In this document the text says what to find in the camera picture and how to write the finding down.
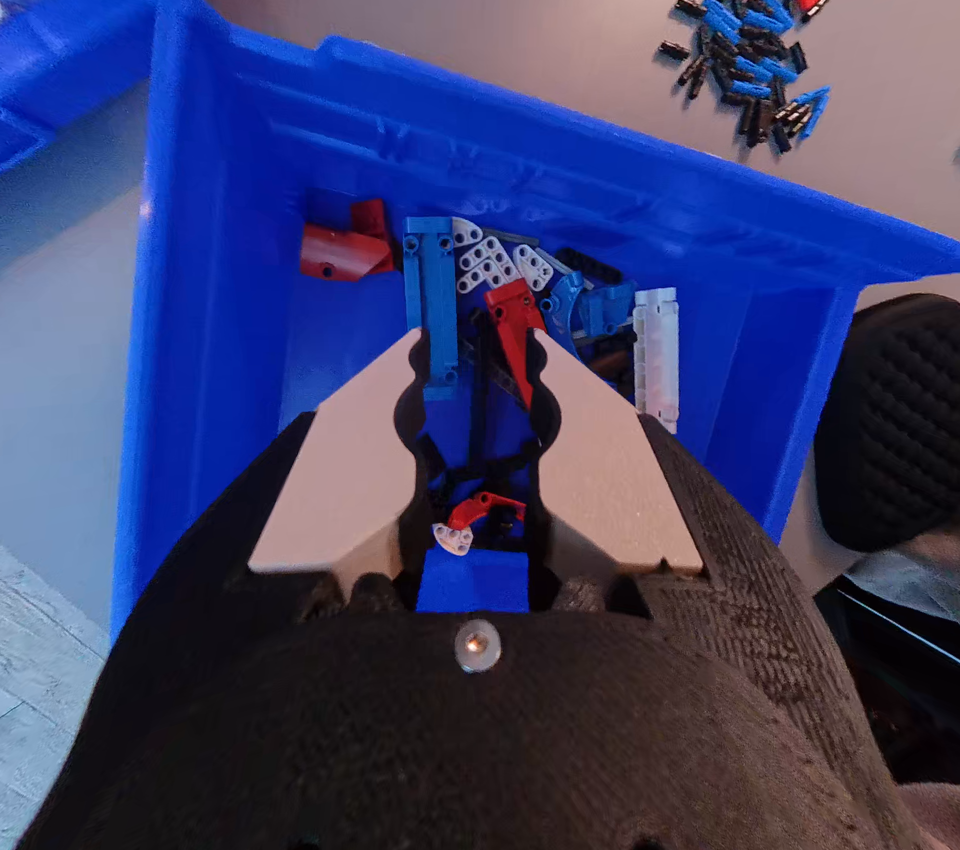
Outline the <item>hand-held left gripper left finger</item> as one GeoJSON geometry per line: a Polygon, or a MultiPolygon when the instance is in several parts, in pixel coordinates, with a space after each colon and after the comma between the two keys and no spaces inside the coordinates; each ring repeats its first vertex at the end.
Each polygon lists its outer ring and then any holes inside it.
{"type": "Polygon", "coordinates": [[[425,489],[426,331],[398,342],[322,401],[251,552],[258,575],[330,572],[342,587],[412,563],[404,514],[425,489]]]}

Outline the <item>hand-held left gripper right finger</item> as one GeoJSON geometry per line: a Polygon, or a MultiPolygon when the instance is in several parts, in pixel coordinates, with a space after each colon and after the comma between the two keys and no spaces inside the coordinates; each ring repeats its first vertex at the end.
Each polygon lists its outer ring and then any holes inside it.
{"type": "Polygon", "coordinates": [[[704,567],[634,406],[540,329],[528,374],[544,408],[536,465],[558,577],[618,577],[704,567]]]}

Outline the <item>black textured pad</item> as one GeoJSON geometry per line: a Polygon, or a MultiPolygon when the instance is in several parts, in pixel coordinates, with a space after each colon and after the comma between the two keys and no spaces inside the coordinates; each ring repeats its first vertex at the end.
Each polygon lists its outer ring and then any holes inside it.
{"type": "Polygon", "coordinates": [[[869,554],[958,517],[959,304],[915,292],[850,324],[814,437],[814,477],[826,535],[869,554]]]}

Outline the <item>blue lego panel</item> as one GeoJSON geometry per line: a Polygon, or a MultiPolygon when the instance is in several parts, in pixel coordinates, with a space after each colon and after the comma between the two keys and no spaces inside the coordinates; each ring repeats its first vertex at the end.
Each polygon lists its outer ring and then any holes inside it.
{"type": "Polygon", "coordinates": [[[424,398],[450,400],[460,377],[451,218],[406,218],[401,248],[407,327],[426,330],[428,335],[429,376],[424,398]]]}

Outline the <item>person's beige hoodie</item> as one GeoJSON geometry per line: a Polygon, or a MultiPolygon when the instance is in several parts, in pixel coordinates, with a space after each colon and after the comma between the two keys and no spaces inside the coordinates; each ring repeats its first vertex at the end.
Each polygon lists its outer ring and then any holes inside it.
{"type": "Polygon", "coordinates": [[[959,849],[959,786],[911,783],[898,794],[920,829],[927,848],[959,849]]]}

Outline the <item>heap of black blue pins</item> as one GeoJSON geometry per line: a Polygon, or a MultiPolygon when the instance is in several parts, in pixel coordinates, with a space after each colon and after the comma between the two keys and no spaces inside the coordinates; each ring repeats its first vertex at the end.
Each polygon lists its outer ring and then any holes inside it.
{"type": "Polygon", "coordinates": [[[660,41],[654,59],[675,71],[687,101],[711,83],[718,104],[737,112],[735,136],[747,148],[784,155],[810,138],[832,93],[828,85],[796,89],[810,67],[798,31],[815,16],[801,23],[787,0],[675,0],[671,14],[691,35],[660,41]]]}

